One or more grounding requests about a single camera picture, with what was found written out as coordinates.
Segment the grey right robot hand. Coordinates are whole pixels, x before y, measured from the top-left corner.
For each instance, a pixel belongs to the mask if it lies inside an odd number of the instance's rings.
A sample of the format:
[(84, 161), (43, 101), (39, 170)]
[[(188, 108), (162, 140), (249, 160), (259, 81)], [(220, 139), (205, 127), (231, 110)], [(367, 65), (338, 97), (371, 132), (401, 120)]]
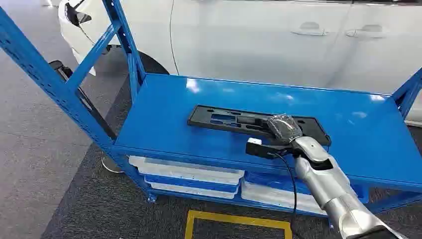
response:
[(296, 138), (302, 137), (303, 132), (293, 117), (287, 114), (274, 115), (267, 119), (268, 128), (275, 137), (283, 143), (290, 144)]

